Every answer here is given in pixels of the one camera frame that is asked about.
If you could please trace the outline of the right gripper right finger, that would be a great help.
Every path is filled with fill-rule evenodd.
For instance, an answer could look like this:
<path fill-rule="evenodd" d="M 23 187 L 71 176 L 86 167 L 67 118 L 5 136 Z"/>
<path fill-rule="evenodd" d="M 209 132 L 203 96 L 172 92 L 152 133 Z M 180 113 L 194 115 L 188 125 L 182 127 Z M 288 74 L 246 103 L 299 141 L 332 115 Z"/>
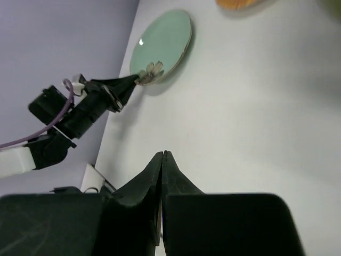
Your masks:
<path fill-rule="evenodd" d="M 166 255 L 170 255 L 168 238 L 168 214 L 171 212 L 166 206 L 167 197 L 171 194 L 203 195 L 194 183 L 192 183 L 179 169 L 171 151 L 165 150 L 161 163 L 161 199 L 162 199 L 162 222 L 163 222 L 163 244 Z"/>

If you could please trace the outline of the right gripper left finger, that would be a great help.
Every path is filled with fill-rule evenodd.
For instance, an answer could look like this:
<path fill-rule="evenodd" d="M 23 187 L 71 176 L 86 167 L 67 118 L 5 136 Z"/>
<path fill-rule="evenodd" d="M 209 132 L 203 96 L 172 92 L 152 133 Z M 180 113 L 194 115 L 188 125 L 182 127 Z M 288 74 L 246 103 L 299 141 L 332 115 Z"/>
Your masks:
<path fill-rule="evenodd" d="M 161 231 L 161 164 L 157 152 L 115 195 L 115 248 L 119 255 L 155 255 Z"/>

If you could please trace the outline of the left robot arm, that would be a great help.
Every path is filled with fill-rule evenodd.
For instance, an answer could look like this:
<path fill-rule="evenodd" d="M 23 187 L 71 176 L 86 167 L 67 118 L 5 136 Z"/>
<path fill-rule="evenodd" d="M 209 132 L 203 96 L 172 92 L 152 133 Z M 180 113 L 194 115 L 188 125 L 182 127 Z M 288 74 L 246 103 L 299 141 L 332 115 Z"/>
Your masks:
<path fill-rule="evenodd" d="M 63 80 L 69 95 L 55 86 L 43 89 L 28 109 L 45 127 L 25 138 L 1 145 L 1 177 L 41 170 L 61 163 L 74 139 L 80 139 L 106 112 L 119 113 L 136 87 L 138 75 L 92 79 L 83 75 Z"/>

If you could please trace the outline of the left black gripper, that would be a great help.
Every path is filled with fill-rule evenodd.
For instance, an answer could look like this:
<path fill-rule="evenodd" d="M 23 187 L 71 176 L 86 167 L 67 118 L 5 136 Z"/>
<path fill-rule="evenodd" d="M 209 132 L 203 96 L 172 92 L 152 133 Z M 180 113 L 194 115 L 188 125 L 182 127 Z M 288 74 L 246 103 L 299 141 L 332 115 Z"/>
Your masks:
<path fill-rule="evenodd" d="M 62 119 L 62 132 L 71 139 L 79 139 L 107 110 L 120 112 L 128 103 L 137 79 L 137 75 L 128 75 L 88 81 L 86 96 Z"/>

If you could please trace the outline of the mint green flower plate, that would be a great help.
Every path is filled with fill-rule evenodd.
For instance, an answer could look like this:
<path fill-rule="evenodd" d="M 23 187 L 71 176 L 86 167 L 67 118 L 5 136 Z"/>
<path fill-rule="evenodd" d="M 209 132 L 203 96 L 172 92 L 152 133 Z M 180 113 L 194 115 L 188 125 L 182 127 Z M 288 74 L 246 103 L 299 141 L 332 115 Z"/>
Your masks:
<path fill-rule="evenodd" d="M 183 9 L 166 11 L 156 18 L 135 44 L 129 63 L 135 83 L 147 86 L 169 75 L 184 57 L 192 39 L 193 25 Z"/>

